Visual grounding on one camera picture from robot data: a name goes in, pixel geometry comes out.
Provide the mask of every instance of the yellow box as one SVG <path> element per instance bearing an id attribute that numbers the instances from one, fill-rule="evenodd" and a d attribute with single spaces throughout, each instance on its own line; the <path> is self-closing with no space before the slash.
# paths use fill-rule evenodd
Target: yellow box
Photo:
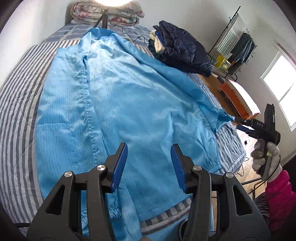
<path id="1" fill-rule="evenodd" d="M 227 59 L 225 59 L 222 55 L 219 55 L 216 60 L 217 63 L 215 64 L 215 66 L 223 72 L 228 70 L 228 68 L 231 66 L 231 63 L 229 63 Z"/>

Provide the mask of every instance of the jacket sleeve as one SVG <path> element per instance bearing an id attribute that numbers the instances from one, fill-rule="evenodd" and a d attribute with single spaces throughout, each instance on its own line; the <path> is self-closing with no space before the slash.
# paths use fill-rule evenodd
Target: jacket sleeve
<path id="1" fill-rule="evenodd" d="M 274 181 L 267 183 L 265 199 L 269 206 L 270 231 L 276 231 L 283 224 L 296 204 L 296 193 L 289 180 L 288 172 L 283 170 Z"/>

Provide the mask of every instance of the hand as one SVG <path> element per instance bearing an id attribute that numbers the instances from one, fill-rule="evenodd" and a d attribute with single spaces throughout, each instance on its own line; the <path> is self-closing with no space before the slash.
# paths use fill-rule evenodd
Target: hand
<path id="1" fill-rule="evenodd" d="M 255 172 L 258 172 L 260 167 L 262 165 L 265 164 L 265 158 L 263 157 L 264 153 L 262 151 L 260 151 L 260 143 L 256 142 L 255 144 L 255 150 L 252 151 L 251 153 L 251 157 L 253 157 L 253 164 L 252 164 L 252 168 L 254 169 Z M 275 180 L 279 174 L 282 171 L 282 167 L 278 163 L 279 163 L 279 148 L 277 147 L 276 144 L 272 143 L 272 142 L 268 142 L 266 145 L 268 151 L 272 154 L 272 160 L 271 160 L 271 166 L 269 169 L 269 173 L 268 176 L 270 176 L 274 170 L 276 169 L 276 171 L 273 173 L 273 175 L 267 180 L 267 182 L 272 182 L 273 180 Z"/>

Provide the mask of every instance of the black cord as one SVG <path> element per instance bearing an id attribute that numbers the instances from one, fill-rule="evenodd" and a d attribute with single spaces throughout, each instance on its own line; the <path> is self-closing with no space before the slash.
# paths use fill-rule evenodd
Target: black cord
<path id="1" fill-rule="evenodd" d="M 19 228 L 25 228 L 25 227 L 29 227 L 30 223 L 15 223 L 15 226 L 19 229 Z"/>
<path id="2" fill-rule="evenodd" d="M 256 190 L 257 188 L 261 187 L 264 183 L 266 183 L 266 182 L 271 178 L 271 176 L 275 173 L 275 171 L 276 171 L 277 168 L 279 167 L 280 163 L 281 163 L 281 155 L 279 155 L 279 163 L 278 163 L 278 165 L 276 166 L 276 168 L 274 169 L 274 171 L 272 172 L 272 174 L 271 174 L 271 175 L 270 175 L 270 176 L 269 176 L 264 182 L 262 182 L 258 187 L 256 187 L 254 190 L 250 191 L 248 194 L 251 194 L 252 192 L 255 192 L 255 190 Z"/>
<path id="3" fill-rule="evenodd" d="M 134 43 L 137 39 L 143 37 L 143 38 L 144 38 L 144 44 L 149 44 L 149 43 L 146 43 L 146 42 L 145 42 L 145 36 L 143 36 L 143 35 L 141 35 L 141 36 L 137 37 L 135 40 L 133 40 L 133 38 L 132 38 L 129 34 L 124 33 L 123 30 L 122 30 L 122 33 L 128 35 L 128 36 L 130 37 L 130 39 L 133 41 L 133 43 Z"/>
<path id="4" fill-rule="evenodd" d="M 143 37 L 144 38 L 144 44 L 149 44 L 149 43 L 145 43 L 145 36 L 143 36 L 143 35 L 141 35 L 141 36 L 139 36 L 139 37 L 137 37 L 133 42 L 135 42 L 137 39 L 139 39 L 139 38 L 141 38 L 141 37 Z"/>
<path id="5" fill-rule="evenodd" d="M 237 171 L 237 174 L 240 175 L 241 177 L 243 177 L 243 176 L 244 176 L 244 166 L 241 165 L 241 168 L 242 168 L 242 174 L 239 173 L 240 168 L 239 168 L 239 170 Z"/>

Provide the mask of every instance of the blue striped bedspread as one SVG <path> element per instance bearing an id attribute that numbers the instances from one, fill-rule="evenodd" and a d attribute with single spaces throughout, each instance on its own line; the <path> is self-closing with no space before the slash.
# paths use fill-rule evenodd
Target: blue striped bedspread
<path id="1" fill-rule="evenodd" d="M 68 24 L 48 37 L 44 42 L 55 42 L 63 40 L 80 40 L 85 33 L 93 27 L 91 24 Z M 150 30 L 140 25 L 131 27 L 120 27 L 109 24 L 108 29 L 119 36 L 137 45 L 147 46 Z"/>
<path id="2" fill-rule="evenodd" d="M 142 34 L 135 27 L 130 29 L 135 32 L 133 38 Z M 77 44 L 81 38 L 76 36 L 76 40 L 69 37 L 69 40 L 60 41 L 60 34 L 55 35 L 59 37 L 57 42 L 51 41 L 51 36 L 45 43 L 31 47 L 0 89 L 0 202 L 14 223 L 30 223 L 43 202 L 36 171 L 34 134 L 39 98 L 57 49 Z M 139 41 L 141 44 L 137 43 L 137 48 L 152 56 L 144 41 Z M 221 108 L 218 100 L 196 74 L 187 76 L 216 107 Z M 215 139 L 222 165 L 219 174 L 237 171 L 246 152 L 231 123 L 222 126 L 215 134 Z M 188 213 L 190 202 L 187 200 L 186 205 L 180 203 L 172 207 L 161 215 L 162 221 L 168 224 Z M 161 228 L 158 222 L 156 218 L 141 223 L 142 233 L 148 234 Z"/>

